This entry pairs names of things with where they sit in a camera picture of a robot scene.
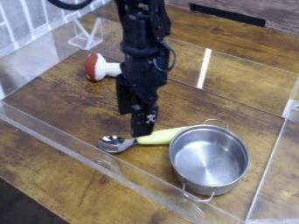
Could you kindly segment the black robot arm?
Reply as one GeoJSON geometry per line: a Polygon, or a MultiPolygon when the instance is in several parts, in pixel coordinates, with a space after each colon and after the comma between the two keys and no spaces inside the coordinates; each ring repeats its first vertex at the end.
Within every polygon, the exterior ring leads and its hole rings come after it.
{"type": "Polygon", "coordinates": [[[170,48],[164,42],[170,21],[164,0],[114,0],[122,28],[124,61],[116,77],[120,114],[130,115],[130,135],[152,133],[157,119],[157,88],[166,83],[170,48]]]}

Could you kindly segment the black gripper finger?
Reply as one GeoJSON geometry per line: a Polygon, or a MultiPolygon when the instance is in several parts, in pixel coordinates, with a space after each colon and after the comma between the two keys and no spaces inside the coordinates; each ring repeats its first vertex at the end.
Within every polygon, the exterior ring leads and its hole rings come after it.
{"type": "Polygon", "coordinates": [[[116,78],[116,101],[118,113],[128,114],[132,106],[130,92],[122,77],[116,78]]]}
{"type": "Polygon", "coordinates": [[[134,101],[130,106],[130,135],[132,137],[148,136],[153,132],[157,119],[157,104],[145,104],[134,101]]]}

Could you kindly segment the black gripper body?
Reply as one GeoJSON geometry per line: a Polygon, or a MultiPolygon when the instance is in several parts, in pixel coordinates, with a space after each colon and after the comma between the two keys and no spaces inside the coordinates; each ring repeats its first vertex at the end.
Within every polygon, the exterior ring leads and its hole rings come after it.
{"type": "Polygon", "coordinates": [[[145,104],[157,101],[157,88],[166,82],[166,68],[169,53],[158,52],[149,57],[134,57],[125,55],[120,64],[121,74],[130,92],[130,102],[134,97],[145,104]]]}

